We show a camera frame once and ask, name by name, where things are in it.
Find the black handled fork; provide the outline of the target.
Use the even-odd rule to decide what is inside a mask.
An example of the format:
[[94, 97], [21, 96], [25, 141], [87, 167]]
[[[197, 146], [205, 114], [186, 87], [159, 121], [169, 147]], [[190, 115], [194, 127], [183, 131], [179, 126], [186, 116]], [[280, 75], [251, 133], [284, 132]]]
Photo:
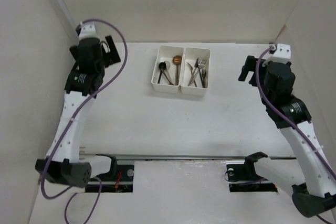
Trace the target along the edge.
[[206, 88], [205, 78], [206, 78], [206, 69], [203, 68], [203, 69], [201, 70], [201, 82], [202, 82], [202, 87], [203, 87], [203, 88]]

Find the black plastic ladle spoon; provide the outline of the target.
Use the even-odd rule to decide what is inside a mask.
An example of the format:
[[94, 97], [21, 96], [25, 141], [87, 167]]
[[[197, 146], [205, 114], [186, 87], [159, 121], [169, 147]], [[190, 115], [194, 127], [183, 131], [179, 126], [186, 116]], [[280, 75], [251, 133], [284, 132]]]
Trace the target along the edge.
[[162, 75], [164, 75], [168, 81], [168, 83], [170, 83], [170, 80], [166, 74], [166, 70], [167, 70], [167, 66], [166, 66], [166, 63], [165, 62], [160, 62], [159, 63], [159, 70], [160, 70], [160, 74], [159, 74], [159, 77], [158, 77], [158, 84], [160, 84], [161, 82], [161, 78], [162, 78]]

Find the brown wooden spoon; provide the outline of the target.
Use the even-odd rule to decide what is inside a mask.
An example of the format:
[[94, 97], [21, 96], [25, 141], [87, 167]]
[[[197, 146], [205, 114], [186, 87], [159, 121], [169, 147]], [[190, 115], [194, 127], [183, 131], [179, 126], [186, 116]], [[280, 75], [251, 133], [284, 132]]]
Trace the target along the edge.
[[163, 69], [160, 69], [160, 72], [165, 76], [165, 78], [168, 81], [169, 85], [174, 86], [174, 84], [172, 83], [172, 81], [170, 80], [170, 78], [167, 76], [167, 74], [165, 73], [165, 71]]

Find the silver metal fork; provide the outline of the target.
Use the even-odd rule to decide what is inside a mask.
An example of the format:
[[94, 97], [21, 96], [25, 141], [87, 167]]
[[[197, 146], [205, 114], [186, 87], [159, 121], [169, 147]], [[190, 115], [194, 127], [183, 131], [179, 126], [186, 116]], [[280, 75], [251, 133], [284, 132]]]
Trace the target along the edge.
[[200, 76], [200, 80], [201, 80], [201, 70], [203, 68], [205, 68], [205, 66], [206, 66], [206, 60], [203, 59], [203, 60], [200, 60], [199, 62], [200, 63], [199, 63], [199, 67], [198, 67], [198, 71], [197, 71], [196, 77], [197, 77], [197, 75], [199, 75]]

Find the beige plastic spoon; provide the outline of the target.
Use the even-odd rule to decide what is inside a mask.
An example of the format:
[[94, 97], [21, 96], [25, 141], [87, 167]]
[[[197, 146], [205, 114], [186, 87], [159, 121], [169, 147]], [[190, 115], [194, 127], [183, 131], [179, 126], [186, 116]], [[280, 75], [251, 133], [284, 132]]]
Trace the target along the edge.
[[169, 61], [165, 61], [165, 64], [166, 64], [167, 71], [169, 71], [169, 69], [171, 67], [171, 63]]

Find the copper metal spoon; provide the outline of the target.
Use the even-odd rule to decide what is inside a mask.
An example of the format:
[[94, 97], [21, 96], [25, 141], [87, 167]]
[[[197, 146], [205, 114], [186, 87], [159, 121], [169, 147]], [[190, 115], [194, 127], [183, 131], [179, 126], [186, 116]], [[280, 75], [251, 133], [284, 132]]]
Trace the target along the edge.
[[176, 66], [175, 69], [175, 84], [178, 86], [179, 85], [179, 77], [180, 77], [180, 65], [182, 64], [182, 56], [181, 55], [176, 55], [173, 57], [173, 63]]

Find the copper metal fork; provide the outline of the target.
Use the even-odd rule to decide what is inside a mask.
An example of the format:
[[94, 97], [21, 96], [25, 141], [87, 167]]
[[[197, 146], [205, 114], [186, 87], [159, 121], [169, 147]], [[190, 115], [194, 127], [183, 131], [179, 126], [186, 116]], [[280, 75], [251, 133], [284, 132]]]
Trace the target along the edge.
[[[193, 66], [192, 66], [189, 62], [186, 62], [186, 63], [187, 63], [187, 65], [188, 65], [189, 69], [190, 69], [191, 76], [190, 76], [190, 78], [189, 78], [189, 81], [191, 81], [192, 78], [193, 78], [193, 71], [194, 71], [194, 68], [193, 68]], [[193, 84], [194, 84], [195, 87], [197, 87], [197, 83], [196, 83], [195, 80], [193, 81]]]

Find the dark wooden fork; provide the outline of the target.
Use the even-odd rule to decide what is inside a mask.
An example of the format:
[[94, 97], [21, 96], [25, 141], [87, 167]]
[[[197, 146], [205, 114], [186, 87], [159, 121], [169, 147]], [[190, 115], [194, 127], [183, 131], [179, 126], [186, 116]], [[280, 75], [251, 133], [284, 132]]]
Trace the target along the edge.
[[208, 75], [207, 75], [207, 74], [203, 74], [203, 79], [204, 79], [204, 88], [207, 88], [207, 84], [208, 84]]

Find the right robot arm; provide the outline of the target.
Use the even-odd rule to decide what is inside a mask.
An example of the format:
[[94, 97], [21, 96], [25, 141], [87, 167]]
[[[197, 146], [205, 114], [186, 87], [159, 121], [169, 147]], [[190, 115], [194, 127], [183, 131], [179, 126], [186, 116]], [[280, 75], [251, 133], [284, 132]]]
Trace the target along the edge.
[[235, 180], [256, 182], [264, 178], [274, 183], [307, 218], [320, 217], [327, 211], [334, 215], [335, 172], [316, 138], [306, 105], [292, 93], [296, 77], [291, 63], [248, 56], [238, 80], [245, 81], [249, 72], [253, 73], [249, 84], [258, 88], [267, 114], [292, 148], [303, 175], [289, 174], [268, 155], [257, 152], [245, 157]]

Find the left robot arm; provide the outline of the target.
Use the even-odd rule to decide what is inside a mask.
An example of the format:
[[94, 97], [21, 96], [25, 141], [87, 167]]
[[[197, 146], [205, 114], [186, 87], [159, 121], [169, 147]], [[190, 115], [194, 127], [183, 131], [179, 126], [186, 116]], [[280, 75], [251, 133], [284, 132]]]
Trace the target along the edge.
[[75, 64], [65, 85], [64, 107], [57, 133], [46, 157], [38, 159], [35, 170], [40, 174], [45, 170], [45, 179], [50, 183], [84, 188], [97, 175], [112, 173], [114, 159], [106, 155], [80, 158], [80, 142], [86, 117], [96, 91], [103, 83], [105, 69], [121, 61], [112, 37], [104, 40], [97, 37], [82, 38], [79, 44], [69, 48]]

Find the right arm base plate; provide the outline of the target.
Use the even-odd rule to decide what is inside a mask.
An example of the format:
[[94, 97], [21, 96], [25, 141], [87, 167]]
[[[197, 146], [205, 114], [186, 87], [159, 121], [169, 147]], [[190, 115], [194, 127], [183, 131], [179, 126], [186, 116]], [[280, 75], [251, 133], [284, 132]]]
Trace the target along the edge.
[[267, 179], [256, 175], [242, 162], [227, 162], [225, 180], [229, 183], [231, 193], [277, 193], [278, 188]]

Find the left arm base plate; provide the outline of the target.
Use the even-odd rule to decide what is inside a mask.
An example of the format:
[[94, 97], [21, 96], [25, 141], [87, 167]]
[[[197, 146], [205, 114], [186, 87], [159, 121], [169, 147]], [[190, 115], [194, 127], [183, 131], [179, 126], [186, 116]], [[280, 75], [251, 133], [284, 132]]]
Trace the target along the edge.
[[101, 174], [102, 193], [132, 193], [134, 179], [134, 163], [117, 164], [117, 171], [112, 174]]

